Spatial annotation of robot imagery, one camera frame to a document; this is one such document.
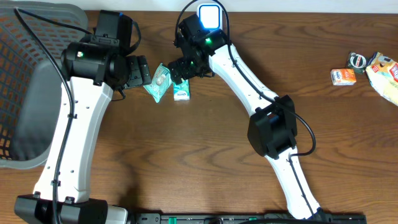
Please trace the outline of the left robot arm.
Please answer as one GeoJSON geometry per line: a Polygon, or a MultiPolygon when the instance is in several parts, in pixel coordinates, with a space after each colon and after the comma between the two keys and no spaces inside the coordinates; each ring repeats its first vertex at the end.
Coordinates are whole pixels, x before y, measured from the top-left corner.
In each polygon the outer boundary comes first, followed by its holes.
{"type": "Polygon", "coordinates": [[[137,22],[121,12],[99,13],[93,32],[72,42],[54,63],[62,100],[44,170],[30,195],[18,196],[15,214],[27,223],[131,223],[128,210],[90,197],[98,133],[114,92],[150,83],[145,56],[131,42],[137,22]]]}

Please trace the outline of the Zam-Buk ointment tin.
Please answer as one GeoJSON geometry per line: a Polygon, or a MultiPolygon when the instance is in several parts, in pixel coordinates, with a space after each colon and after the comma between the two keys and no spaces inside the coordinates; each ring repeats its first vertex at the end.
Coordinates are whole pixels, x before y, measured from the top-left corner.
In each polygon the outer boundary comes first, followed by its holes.
{"type": "Polygon", "coordinates": [[[346,68],[354,70],[354,73],[364,74],[368,65],[368,58],[355,52],[350,52],[346,61],[346,68]]]}

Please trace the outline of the large yellow wipes packet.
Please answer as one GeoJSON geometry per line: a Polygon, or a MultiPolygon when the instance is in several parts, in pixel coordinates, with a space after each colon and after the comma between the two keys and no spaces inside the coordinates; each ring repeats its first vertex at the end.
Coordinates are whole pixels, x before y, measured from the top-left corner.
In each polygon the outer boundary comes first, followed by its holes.
{"type": "Polygon", "coordinates": [[[397,105],[397,62],[376,52],[369,59],[366,73],[376,92],[397,105]]]}

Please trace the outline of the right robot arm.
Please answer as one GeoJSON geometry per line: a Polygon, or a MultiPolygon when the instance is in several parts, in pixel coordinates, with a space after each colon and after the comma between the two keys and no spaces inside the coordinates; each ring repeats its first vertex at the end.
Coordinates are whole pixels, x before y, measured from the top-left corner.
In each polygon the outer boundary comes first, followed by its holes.
{"type": "Polygon", "coordinates": [[[178,19],[174,44],[183,56],[168,64],[176,84],[193,77],[220,76],[249,115],[248,140],[271,164],[284,192],[289,213],[296,219],[316,220],[320,204],[312,195],[299,163],[297,122],[293,100],[268,89],[239,56],[229,32],[204,28],[193,14],[178,19]]]}

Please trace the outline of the orange tissue pack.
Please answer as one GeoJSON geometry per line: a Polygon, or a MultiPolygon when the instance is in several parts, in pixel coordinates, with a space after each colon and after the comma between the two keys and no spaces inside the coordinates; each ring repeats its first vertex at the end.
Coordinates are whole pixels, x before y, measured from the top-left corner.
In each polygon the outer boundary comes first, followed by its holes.
{"type": "Polygon", "coordinates": [[[334,86],[348,86],[356,83],[354,70],[350,68],[333,69],[330,75],[334,86]]]}

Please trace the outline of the teal tissue pack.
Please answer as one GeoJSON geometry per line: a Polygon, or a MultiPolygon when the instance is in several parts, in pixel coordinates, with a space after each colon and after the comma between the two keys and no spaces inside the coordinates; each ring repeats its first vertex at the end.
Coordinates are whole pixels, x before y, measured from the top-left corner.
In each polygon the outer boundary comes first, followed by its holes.
{"type": "Polygon", "coordinates": [[[188,101],[190,99],[189,80],[184,80],[181,84],[173,84],[174,100],[188,101]]]}

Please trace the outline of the mint Zappy wipes packet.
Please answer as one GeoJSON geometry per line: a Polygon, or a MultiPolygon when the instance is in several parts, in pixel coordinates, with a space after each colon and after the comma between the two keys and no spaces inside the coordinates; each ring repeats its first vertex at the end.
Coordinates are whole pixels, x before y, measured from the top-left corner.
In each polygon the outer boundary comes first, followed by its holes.
{"type": "Polygon", "coordinates": [[[171,84],[170,70],[163,63],[160,63],[151,83],[145,85],[144,88],[154,98],[155,102],[158,103],[171,84]]]}

